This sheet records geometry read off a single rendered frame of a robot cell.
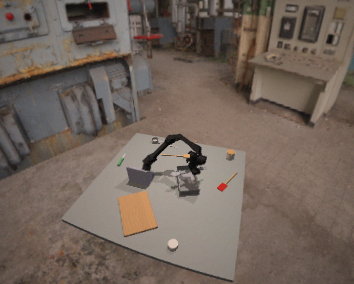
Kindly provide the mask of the wooden board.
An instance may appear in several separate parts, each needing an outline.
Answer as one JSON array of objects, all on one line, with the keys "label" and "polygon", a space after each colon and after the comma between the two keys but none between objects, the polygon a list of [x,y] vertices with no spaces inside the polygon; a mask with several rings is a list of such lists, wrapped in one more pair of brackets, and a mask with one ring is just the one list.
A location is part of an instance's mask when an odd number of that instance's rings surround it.
[{"label": "wooden board", "polygon": [[131,236],[158,228],[146,191],[118,198],[124,236]]}]

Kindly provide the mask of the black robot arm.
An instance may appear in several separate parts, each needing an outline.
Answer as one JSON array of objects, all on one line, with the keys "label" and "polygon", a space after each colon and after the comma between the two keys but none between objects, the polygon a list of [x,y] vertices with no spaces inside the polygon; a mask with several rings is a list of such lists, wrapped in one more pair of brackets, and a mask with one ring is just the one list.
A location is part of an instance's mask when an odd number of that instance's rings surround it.
[{"label": "black robot arm", "polygon": [[[151,165],[153,162],[155,162],[157,159],[157,156],[169,145],[173,144],[175,141],[182,140],[186,144],[188,144],[193,151],[188,152],[190,154],[190,160],[195,162],[197,161],[197,166],[198,165],[205,165],[207,157],[202,155],[202,148],[201,146],[191,142],[187,138],[185,138],[182,134],[175,134],[175,135],[168,135],[162,145],[160,145],[153,153],[149,154],[146,156],[145,159],[142,160],[143,166],[141,170],[144,171],[150,171]],[[199,155],[198,155],[199,154]]]}]

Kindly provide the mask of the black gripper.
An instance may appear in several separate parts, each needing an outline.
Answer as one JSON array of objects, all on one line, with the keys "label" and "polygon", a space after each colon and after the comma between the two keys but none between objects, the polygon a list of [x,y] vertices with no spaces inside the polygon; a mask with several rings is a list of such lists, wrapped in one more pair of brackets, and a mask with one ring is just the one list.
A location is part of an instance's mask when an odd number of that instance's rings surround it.
[{"label": "black gripper", "polygon": [[201,174],[200,170],[197,168],[197,163],[198,163],[197,161],[193,162],[190,160],[190,158],[187,158],[186,162],[187,163],[190,162],[188,166],[189,166],[189,169],[191,170],[192,175]]}]

